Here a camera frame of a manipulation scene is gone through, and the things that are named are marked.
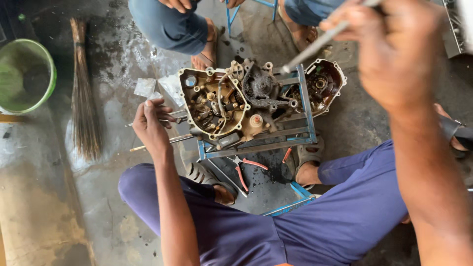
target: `wire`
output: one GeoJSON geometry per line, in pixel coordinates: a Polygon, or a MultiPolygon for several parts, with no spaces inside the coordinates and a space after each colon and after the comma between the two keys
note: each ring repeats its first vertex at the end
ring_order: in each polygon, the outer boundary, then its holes
{"type": "Polygon", "coordinates": [[[230,72],[223,75],[223,77],[219,80],[219,91],[217,93],[217,100],[219,102],[220,114],[223,117],[223,126],[220,129],[220,132],[222,132],[223,128],[225,127],[225,124],[227,123],[227,113],[225,112],[225,109],[223,108],[223,104],[222,104],[222,82],[229,75],[230,75],[230,72]]]}

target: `broom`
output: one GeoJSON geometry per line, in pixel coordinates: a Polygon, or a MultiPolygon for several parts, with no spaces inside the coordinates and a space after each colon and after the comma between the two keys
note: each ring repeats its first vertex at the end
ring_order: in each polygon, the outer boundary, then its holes
{"type": "Polygon", "coordinates": [[[102,137],[96,106],[88,78],[85,31],[86,23],[70,19],[74,39],[74,85],[72,88],[72,141],[78,155],[85,160],[97,160],[102,148],[102,137]]]}

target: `purple pants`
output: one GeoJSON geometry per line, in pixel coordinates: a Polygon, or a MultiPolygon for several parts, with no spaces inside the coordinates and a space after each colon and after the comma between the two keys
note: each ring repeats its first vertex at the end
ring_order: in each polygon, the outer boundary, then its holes
{"type": "MultiPolygon", "coordinates": [[[[277,217],[214,202],[210,185],[181,177],[197,230],[202,265],[348,265],[362,258],[407,214],[399,193],[391,140],[360,154],[327,161],[318,176],[336,185],[320,198],[277,217]]],[[[160,235],[152,164],[127,169],[122,199],[160,235]]]]}

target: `plastic bag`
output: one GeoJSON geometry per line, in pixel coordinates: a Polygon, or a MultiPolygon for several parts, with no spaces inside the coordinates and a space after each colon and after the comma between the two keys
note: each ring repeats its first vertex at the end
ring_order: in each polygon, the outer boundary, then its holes
{"type": "Polygon", "coordinates": [[[149,98],[153,94],[155,86],[155,79],[138,79],[133,94],[149,98]]]}
{"type": "Polygon", "coordinates": [[[179,82],[177,73],[167,77],[162,77],[158,79],[158,82],[161,84],[161,86],[163,86],[164,90],[171,96],[178,107],[184,105],[185,102],[179,95],[181,92],[181,84],[179,82]]]}
{"type": "Polygon", "coordinates": [[[153,92],[153,94],[151,94],[151,96],[148,97],[148,100],[152,100],[152,99],[157,99],[157,98],[162,98],[163,96],[161,95],[161,93],[155,91],[153,92]]]}

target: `orange tool handle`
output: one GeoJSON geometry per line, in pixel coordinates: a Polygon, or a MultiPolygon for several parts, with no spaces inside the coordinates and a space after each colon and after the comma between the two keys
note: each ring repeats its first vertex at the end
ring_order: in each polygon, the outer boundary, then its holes
{"type": "Polygon", "coordinates": [[[291,153],[292,149],[289,147],[288,151],[286,152],[286,155],[284,155],[284,159],[282,159],[282,163],[286,163],[286,160],[289,157],[289,154],[291,153]]]}
{"type": "Polygon", "coordinates": [[[246,186],[245,181],[243,180],[243,175],[241,174],[241,169],[240,169],[240,167],[237,166],[235,169],[238,171],[238,175],[240,176],[240,182],[241,182],[241,184],[243,185],[243,188],[244,188],[246,191],[248,191],[248,187],[246,186]]]}
{"type": "Polygon", "coordinates": [[[264,170],[267,170],[268,168],[264,165],[262,165],[261,163],[257,163],[255,161],[250,161],[250,160],[247,160],[246,158],[243,158],[243,161],[244,163],[247,163],[247,164],[252,164],[252,165],[256,165],[256,166],[259,166],[261,168],[263,168],[264,170]]]}

